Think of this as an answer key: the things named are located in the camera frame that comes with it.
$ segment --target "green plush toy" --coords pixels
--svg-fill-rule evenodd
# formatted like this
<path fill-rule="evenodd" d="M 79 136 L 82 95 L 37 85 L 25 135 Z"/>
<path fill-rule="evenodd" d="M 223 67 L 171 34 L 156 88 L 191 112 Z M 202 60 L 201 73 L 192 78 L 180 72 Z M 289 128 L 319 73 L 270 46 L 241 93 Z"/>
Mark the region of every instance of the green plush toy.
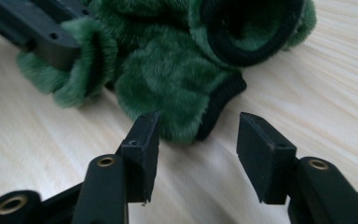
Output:
<path fill-rule="evenodd" d="M 109 85 L 132 119 L 160 111 L 160 136 L 176 143 L 204 139 L 225 104 L 245 90 L 241 69 L 298 45 L 316 23 L 311 0 L 82 3 L 98 21 L 62 25 L 82 46 L 72 70 L 21 53 L 23 74 L 62 107 Z"/>

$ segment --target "black rim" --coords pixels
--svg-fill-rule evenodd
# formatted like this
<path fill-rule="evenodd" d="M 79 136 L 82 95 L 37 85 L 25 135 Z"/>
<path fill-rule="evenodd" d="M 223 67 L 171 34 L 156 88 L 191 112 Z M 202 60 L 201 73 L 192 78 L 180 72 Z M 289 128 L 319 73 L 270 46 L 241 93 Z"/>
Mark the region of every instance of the black rim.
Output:
<path fill-rule="evenodd" d="M 282 25 L 270 41 L 259 49 L 244 50 L 230 41 L 230 33 L 222 23 L 225 12 L 233 8 L 235 1 L 203 0 L 200 7 L 201 18 L 208 26 L 208 42 L 213 53 L 224 63 L 235 66 L 261 63 L 279 51 L 294 34 L 305 6 L 304 0 L 288 0 Z"/>

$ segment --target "black plastic bracket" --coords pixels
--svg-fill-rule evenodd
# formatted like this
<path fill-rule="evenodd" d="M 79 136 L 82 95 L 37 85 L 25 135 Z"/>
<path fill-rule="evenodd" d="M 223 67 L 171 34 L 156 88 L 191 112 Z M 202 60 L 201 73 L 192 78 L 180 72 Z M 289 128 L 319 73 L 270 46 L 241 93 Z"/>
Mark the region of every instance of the black plastic bracket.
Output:
<path fill-rule="evenodd" d="M 128 223 L 128 203 L 151 200 L 158 144 L 158 113 L 144 114 L 116 154 L 89 163 L 83 183 L 44 202 L 30 190 L 1 196 L 0 224 Z"/>
<path fill-rule="evenodd" d="M 358 192 L 332 163 L 298 160 L 296 147 L 266 120 L 241 113 L 237 152 L 260 202 L 285 204 L 294 224 L 358 223 Z"/>
<path fill-rule="evenodd" d="M 92 15 L 77 0 L 0 0 L 0 35 L 51 66 L 69 71 L 79 46 L 60 24 L 81 17 Z"/>

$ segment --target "black fabric trim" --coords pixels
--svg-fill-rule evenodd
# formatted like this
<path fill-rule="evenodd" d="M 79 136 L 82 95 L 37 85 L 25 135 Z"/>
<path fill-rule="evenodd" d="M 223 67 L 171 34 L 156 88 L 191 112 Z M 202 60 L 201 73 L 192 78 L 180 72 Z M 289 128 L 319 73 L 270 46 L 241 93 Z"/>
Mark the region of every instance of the black fabric trim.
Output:
<path fill-rule="evenodd" d="M 208 27 L 207 36 L 213 53 L 224 63 L 235 66 L 250 66 L 261 63 L 278 52 L 294 34 L 305 8 L 304 0 L 288 0 L 282 25 L 275 35 L 260 49 L 248 51 L 238 48 L 230 41 L 229 31 L 222 23 L 224 18 L 221 16 L 221 10 L 211 10 L 211 8 L 219 6 L 219 1 L 225 0 L 203 0 L 201 15 L 203 15 L 204 21 L 212 25 L 212 27 Z"/>
<path fill-rule="evenodd" d="M 208 108 L 202 115 L 201 125 L 197 132 L 197 140 L 204 140 L 209 135 L 228 101 L 245 89 L 246 82 L 242 74 L 237 73 L 226 79 L 210 94 Z"/>
<path fill-rule="evenodd" d="M 92 59 L 91 68 L 89 69 L 89 82 L 87 83 L 85 97 L 88 97 L 101 82 L 104 77 L 103 72 L 103 50 L 99 36 L 94 34 L 91 41 L 94 47 L 94 58 Z"/>

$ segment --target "table surface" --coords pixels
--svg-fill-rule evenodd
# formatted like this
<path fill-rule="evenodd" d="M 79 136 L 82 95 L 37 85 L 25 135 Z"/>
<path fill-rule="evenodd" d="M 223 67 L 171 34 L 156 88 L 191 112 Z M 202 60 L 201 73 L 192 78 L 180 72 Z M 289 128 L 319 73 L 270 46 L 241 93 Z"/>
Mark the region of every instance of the table surface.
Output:
<path fill-rule="evenodd" d="M 331 161 L 358 190 L 358 1 L 315 1 L 318 24 L 301 46 L 246 68 L 248 89 L 203 142 L 161 141 L 152 202 L 130 204 L 131 223 L 289 223 L 286 206 L 260 204 L 235 153 L 239 114 L 257 114 L 297 146 Z M 82 182 L 89 161 L 114 153 L 132 121 L 104 91 L 61 109 L 15 64 L 0 37 L 0 195 L 18 189 L 45 200 Z"/>

